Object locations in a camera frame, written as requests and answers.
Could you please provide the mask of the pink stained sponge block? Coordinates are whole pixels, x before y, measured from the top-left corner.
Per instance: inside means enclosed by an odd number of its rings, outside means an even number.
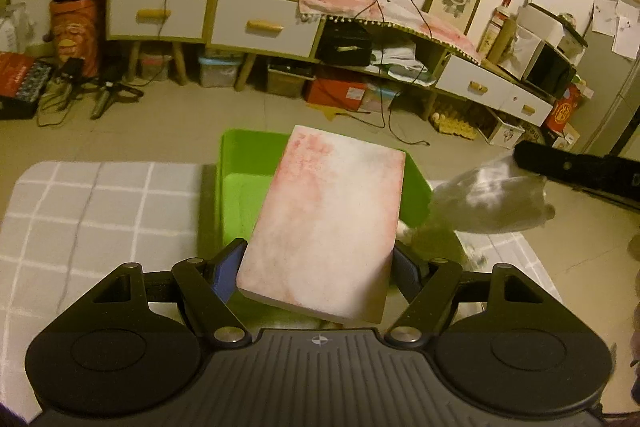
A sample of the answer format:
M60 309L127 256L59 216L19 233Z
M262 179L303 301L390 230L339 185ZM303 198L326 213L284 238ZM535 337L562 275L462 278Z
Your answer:
M336 323L382 320L406 155L296 126L236 276L261 303Z

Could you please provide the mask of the white cloth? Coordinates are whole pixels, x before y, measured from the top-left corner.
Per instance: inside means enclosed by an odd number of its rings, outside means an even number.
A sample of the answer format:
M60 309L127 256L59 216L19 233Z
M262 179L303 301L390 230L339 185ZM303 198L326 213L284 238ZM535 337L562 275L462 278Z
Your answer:
M555 217L547 179L504 156L437 185L428 206L436 225L466 233L502 234L545 225Z

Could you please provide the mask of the black microwave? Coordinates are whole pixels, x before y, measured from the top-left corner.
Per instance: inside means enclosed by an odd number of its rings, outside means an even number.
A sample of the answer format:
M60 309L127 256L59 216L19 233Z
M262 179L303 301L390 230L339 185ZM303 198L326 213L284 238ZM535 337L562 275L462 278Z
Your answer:
M528 60L521 80L561 98L576 74L576 67L554 46L541 41Z

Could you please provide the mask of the green plastic bin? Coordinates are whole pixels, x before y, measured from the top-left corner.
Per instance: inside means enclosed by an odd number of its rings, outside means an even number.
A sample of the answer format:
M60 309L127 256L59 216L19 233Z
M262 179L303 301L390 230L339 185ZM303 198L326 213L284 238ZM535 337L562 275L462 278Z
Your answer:
M288 144L285 133L229 129L222 134L216 166L216 239L250 239L273 175ZM399 218L415 227L427 217L432 187L406 157Z

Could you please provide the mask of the grey checkered blanket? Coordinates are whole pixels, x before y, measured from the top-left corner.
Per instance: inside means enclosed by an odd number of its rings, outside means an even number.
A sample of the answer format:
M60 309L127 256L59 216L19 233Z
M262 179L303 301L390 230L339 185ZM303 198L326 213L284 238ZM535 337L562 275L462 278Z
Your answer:
M43 161L15 182L1 216L1 401L24 419L39 404L29 343L126 262L164 271L212 257L216 166Z

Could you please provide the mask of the egg carton tray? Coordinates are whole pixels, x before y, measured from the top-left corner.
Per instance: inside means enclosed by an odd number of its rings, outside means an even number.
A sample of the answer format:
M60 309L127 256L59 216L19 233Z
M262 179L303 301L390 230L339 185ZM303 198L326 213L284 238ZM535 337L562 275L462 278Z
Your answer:
M434 112L430 116L430 123L434 129L446 135L455 135L465 140L474 141L477 138L477 130L469 122L458 117L447 116L444 113Z

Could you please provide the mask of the red box under cabinet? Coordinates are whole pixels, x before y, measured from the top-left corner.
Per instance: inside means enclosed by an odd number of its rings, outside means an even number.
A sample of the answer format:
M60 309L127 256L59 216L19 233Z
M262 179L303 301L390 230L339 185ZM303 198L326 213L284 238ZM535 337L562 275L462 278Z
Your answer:
M316 78L304 88L304 100L312 105L330 106L358 112L367 92L363 82Z

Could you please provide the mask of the black tripod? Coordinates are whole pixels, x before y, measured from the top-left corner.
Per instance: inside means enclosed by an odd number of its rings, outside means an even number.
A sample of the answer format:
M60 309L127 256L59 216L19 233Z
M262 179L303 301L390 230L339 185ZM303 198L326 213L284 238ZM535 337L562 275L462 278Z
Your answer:
M141 89L131 86L124 80L126 67L122 61L108 63L106 69L94 77L84 74L84 66L83 58L72 57L58 72L61 92L54 102L57 110L66 112L70 109L84 91L86 84L96 88L96 103L90 115L92 120L100 119L115 102L137 102L144 95Z

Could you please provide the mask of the black bag in cabinet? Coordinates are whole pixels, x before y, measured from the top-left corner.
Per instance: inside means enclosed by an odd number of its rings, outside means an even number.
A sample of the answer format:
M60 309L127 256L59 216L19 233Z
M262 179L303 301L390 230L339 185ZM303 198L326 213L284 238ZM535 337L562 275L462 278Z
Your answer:
M316 57L322 63L364 67L371 63L373 43L362 25L329 20L324 25Z

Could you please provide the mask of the long tv cabinet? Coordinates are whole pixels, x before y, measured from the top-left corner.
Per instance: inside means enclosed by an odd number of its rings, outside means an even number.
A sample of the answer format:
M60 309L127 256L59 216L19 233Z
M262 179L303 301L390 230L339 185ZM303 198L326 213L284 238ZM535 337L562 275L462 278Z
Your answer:
M301 17L298 0L216 0L209 46L317 63L318 44L329 20ZM405 31L355 23L363 26L383 55L409 48L412 58L425 66L434 80L426 88L427 112L442 96L480 104L534 126L542 124L552 111L548 98L497 72L487 62L475 64L446 46Z

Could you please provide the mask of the red black box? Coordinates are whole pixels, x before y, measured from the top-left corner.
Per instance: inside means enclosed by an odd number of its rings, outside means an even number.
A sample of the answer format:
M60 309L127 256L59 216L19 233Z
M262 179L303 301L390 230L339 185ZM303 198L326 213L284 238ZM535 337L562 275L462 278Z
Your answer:
M1 120L32 119L54 67L13 52L1 53Z

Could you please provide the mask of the orange snack bag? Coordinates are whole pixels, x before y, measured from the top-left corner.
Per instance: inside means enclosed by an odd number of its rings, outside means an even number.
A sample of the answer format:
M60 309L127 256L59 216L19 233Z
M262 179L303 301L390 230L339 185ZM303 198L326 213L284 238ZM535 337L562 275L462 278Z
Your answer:
M104 14L96 0L76 0L49 4L51 35L58 65L70 58L84 61L82 75L96 77L100 68Z

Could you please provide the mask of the pink table runner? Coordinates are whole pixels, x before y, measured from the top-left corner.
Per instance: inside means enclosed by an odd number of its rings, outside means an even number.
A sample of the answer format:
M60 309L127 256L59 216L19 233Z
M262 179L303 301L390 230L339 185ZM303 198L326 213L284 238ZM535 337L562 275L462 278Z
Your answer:
M450 23L421 11L410 0L298 0L298 10L308 20L354 20L405 31L480 64L480 54L466 35Z

